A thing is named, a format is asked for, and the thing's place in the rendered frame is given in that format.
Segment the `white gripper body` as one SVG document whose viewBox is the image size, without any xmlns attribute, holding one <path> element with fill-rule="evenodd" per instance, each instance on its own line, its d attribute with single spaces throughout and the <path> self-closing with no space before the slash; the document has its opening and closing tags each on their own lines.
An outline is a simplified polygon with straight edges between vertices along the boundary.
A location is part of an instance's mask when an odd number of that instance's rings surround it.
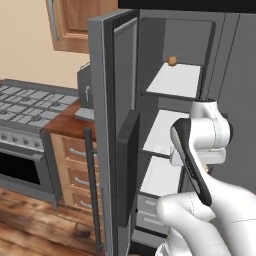
<svg viewBox="0 0 256 256">
<path fill-rule="evenodd" d="M 226 160 L 226 150 L 224 148 L 209 151 L 197 151 L 200 161 L 206 165 L 222 164 Z M 173 166 L 182 166 L 183 162 L 176 149 L 170 154 L 170 163 Z"/>
</svg>

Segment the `white freezer shelf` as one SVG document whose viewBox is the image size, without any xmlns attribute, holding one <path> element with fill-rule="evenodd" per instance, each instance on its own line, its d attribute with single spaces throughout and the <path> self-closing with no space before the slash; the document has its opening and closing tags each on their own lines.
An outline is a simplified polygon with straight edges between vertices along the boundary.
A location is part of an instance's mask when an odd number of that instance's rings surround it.
<svg viewBox="0 0 256 256">
<path fill-rule="evenodd" d="M 165 196 L 178 191 L 181 167 L 173 166 L 168 159 L 153 156 L 141 185 L 141 192 Z"/>
<path fill-rule="evenodd" d="M 170 138 L 170 128 L 179 118 L 188 117 L 189 115 L 187 113 L 160 109 L 144 143 L 143 149 L 145 151 L 169 156 L 170 150 L 173 148 L 173 143 Z"/>
<path fill-rule="evenodd" d="M 195 98 L 201 67 L 188 64 L 169 66 L 164 63 L 147 92 Z"/>
</svg>

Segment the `grey fridge door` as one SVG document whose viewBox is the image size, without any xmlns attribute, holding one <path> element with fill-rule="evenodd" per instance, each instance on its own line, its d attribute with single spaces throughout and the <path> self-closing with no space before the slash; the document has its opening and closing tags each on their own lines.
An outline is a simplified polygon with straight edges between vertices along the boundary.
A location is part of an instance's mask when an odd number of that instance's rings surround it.
<svg viewBox="0 0 256 256">
<path fill-rule="evenodd" d="M 256 194 L 256 14 L 239 14 L 223 81 L 214 95 L 233 125 L 224 164 L 213 176 Z"/>
</svg>

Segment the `grey freezer drawer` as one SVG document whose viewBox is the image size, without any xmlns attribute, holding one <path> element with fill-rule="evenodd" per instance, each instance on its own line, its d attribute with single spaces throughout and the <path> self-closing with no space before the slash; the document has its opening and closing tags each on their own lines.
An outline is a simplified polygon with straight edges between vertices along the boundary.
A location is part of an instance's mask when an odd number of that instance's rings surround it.
<svg viewBox="0 0 256 256">
<path fill-rule="evenodd" d="M 137 209 L 146 213 L 156 213 L 157 198 L 148 197 L 145 195 L 138 195 Z"/>
<path fill-rule="evenodd" d="M 169 230 L 154 214 L 148 214 L 142 211 L 138 211 L 136 214 L 136 225 L 162 234 L 167 234 Z"/>
</svg>

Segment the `black door bin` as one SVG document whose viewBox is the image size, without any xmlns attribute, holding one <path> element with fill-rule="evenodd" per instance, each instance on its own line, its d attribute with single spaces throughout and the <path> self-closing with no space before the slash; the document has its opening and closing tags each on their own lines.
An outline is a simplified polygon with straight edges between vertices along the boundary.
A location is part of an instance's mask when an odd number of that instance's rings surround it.
<svg viewBox="0 0 256 256">
<path fill-rule="evenodd" d="M 126 227 L 137 190 L 140 113 L 130 110 L 117 136 L 118 225 Z"/>
</svg>

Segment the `grey freezer door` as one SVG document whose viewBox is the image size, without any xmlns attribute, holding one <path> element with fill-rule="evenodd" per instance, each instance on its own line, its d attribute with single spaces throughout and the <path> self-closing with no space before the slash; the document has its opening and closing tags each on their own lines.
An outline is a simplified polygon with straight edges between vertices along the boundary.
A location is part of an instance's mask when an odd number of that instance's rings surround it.
<svg viewBox="0 0 256 256">
<path fill-rule="evenodd" d="M 131 223 L 118 223 L 116 137 L 136 106 L 139 12 L 118 10 L 88 20 L 105 256 L 127 256 Z"/>
</svg>

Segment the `grey fridge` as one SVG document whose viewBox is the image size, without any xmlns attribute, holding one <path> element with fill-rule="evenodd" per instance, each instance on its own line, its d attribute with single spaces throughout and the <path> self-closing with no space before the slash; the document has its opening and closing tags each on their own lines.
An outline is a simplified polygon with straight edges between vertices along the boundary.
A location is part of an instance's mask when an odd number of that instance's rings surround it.
<svg viewBox="0 0 256 256">
<path fill-rule="evenodd" d="M 140 151 L 138 154 L 138 195 L 159 198 L 141 192 L 141 185 L 153 156 L 169 160 L 169 156 L 145 151 L 144 143 L 156 119 L 158 111 L 169 110 L 189 113 L 196 98 L 213 98 L 223 81 L 225 63 L 239 14 L 192 12 L 172 10 L 143 10 L 140 13 L 138 46 L 137 107 L 140 111 Z M 201 67 L 195 98 L 147 92 L 147 88 L 168 58 L 176 56 L 177 64 Z M 192 184 L 181 168 L 178 192 L 189 191 Z M 136 225 L 134 240 L 151 247 L 158 247 L 166 234 Z"/>
</svg>

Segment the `wooden drawer front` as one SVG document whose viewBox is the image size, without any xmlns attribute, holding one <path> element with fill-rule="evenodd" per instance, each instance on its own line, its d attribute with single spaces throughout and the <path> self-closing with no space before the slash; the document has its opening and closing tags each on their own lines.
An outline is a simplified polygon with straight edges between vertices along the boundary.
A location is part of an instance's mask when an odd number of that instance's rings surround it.
<svg viewBox="0 0 256 256">
<path fill-rule="evenodd" d="M 65 158 L 71 162 L 76 162 L 79 164 L 86 164 L 87 158 L 78 156 L 70 153 L 70 148 L 74 148 L 80 152 L 86 152 L 85 141 L 82 139 L 72 138 L 72 137 L 62 137 L 63 147 L 64 147 L 64 155 Z"/>
<path fill-rule="evenodd" d="M 69 177 L 69 185 L 74 188 L 79 188 L 83 190 L 90 190 L 90 185 L 82 185 L 74 181 L 75 177 L 78 177 L 80 180 L 88 181 L 89 182 L 89 174 L 85 170 L 76 169 L 73 167 L 67 168 L 68 177 Z"/>
<path fill-rule="evenodd" d="M 76 207 L 79 207 L 79 208 L 89 211 L 89 212 L 91 212 L 93 210 L 93 206 L 91 209 L 91 208 L 85 208 L 82 205 L 80 205 L 80 200 L 83 200 L 85 203 L 92 205 L 91 195 L 87 192 L 73 192 L 72 200 L 73 200 L 73 205 Z"/>
</svg>

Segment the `grey plate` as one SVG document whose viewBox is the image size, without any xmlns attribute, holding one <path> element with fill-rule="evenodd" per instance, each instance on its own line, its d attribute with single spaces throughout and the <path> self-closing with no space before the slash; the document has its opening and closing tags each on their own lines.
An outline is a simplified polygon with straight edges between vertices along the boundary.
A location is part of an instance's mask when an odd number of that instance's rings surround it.
<svg viewBox="0 0 256 256">
<path fill-rule="evenodd" d="M 88 108 L 80 108 L 76 111 L 75 116 L 80 120 L 93 120 L 94 119 L 94 110 Z"/>
</svg>

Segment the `grey toaster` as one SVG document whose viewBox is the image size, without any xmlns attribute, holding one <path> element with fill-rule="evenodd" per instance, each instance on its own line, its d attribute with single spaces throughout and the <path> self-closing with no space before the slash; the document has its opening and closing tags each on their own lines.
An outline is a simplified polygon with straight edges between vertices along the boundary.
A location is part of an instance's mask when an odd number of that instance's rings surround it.
<svg viewBox="0 0 256 256">
<path fill-rule="evenodd" d="M 78 93 L 82 108 L 93 108 L 93 93 L 90 64 L 83 65 L 77 72 Z"/>
</svg>

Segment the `black cabinet above fridge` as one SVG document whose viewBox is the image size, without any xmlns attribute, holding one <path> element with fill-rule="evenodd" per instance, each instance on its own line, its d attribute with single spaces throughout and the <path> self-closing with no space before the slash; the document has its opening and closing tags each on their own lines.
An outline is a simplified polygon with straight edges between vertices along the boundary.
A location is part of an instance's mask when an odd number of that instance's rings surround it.
<svg viewBox="0 0 256 256">
<path fill-rule="evenodd" d="M 256 0 L 118 0 L 118 7 L 256 14 Z"/>
</svg>

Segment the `grey stove with oven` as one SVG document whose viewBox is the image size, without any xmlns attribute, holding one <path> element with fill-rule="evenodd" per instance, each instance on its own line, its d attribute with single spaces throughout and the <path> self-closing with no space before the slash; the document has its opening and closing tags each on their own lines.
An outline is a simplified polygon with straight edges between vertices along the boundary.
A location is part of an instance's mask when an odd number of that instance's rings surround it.
<svg viewBox="0 0 256 256">
<path fill-rule="evenodd" d="M 0 81 L 0 188 L 58 206 L 62 189 L 46 126 L 77 99 L 72 88 Z"/>
</svg>

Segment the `wooden wall cupboard door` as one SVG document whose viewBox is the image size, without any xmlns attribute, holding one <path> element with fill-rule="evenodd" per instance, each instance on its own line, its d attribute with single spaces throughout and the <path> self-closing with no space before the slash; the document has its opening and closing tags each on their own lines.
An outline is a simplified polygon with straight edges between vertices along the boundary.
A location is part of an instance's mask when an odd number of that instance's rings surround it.
<svg viewBox="0 0 256 256">
<path fill-rule="evenodd" d="M 52 36 L 53 48 L 57 51 L 89 53 L 89 18 L 118 9 L 118 0 L 54 0 L 55 23 L 59 41 Z"/>
</svg>

